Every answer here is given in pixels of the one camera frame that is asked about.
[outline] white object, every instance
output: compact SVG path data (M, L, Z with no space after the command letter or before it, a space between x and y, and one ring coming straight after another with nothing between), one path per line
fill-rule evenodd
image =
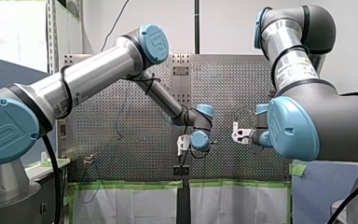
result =
M177 146L178 146L178 156L182 155L183 151L187 151L190 146L191 136L189 134L184 134L178 137Z
M246 145L250 144L249 139L252 137L252 132L253 129L238 129L238 122L234 121L231 137L234 142Z
M40 163L43 163L48 160L48 154L46 152L42 152L40 154Z

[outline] black stand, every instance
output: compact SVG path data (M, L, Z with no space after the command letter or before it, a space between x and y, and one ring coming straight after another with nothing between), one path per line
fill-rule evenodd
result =
M176 224L191 224L191 202L190 202L190 183L188 176L190 169L188 165L180 167L173 166L173 175L180 176L183 186L177 190L176 194Z

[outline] blue joint cap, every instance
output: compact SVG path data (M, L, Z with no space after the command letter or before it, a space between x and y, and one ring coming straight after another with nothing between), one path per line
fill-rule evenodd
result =
M210 145L209 136L204 131L195 131L191 134L191 147L204 151L209 148Z
M169 55L167 36L154 24L141 26L139 36L147 59L154 64L163 63Z
M214 109L211 105L197 105L197 110L206 116L213 117Z
M34 112L21 102L0 97L0 164L24 155L38 136Z
M255 107L255 113L257 115L266 113L269 109L269 104L260 104Z
M319 135L307 111L286 96L273 99L267 112L268 135L281 156L314 161L320 150Z
M260 134L258 143L261 147L272 147L271 141L269 140L269 131Z

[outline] pegboard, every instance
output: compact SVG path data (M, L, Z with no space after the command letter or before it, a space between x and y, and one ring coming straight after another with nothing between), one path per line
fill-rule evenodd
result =
M213 105L209 155L192 160L192 178L285 180L288 161L272 148L244 146L232 138L233 121L242 128L255 125L256 105L269 101L270 66L261 56L192 55L191 99Z
M189 77L180 80L180 95L189 95L193 106L213 105L212 139L217 142L206 159L192 160L188 154L191 178L285 180L288 161L275 150L231 139L232 122L253 127L255 106L269 100L269 64L261 56L191 55L189 66ZM178 78L172 75L172 61L150 70L167 90L172 85L178 89L172 82ZM77 160L70 166L70 181L173 179L173 135L179 132L135 83L119 81L96 94L74 109L72 122L67 137ZM83 162L89 155L96 160L91 168Z

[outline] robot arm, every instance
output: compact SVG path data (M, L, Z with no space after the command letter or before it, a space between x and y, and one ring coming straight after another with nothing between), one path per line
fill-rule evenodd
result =
M358 161L358 93L339 95L317 73L335 36L334 21L321 7L259 14L255 46L269 58L277 93L257 106L256 129L249 132L254 144L289 159Z
M166 60L168 41L156 25L145 25L123 35L117 44L100 54L46 77L32 85L14 84L0 90L0 164L11 162L27 152L34 142L52 130L55 119L70 113L95 93L123 77L136 80L150 79L145 70ZM146 90L148 81L137 82ZM152 83L149 96L178 125L197 125L208 141L212 128L212 113L199 108L188 111L185 119L183 108L158 82Z

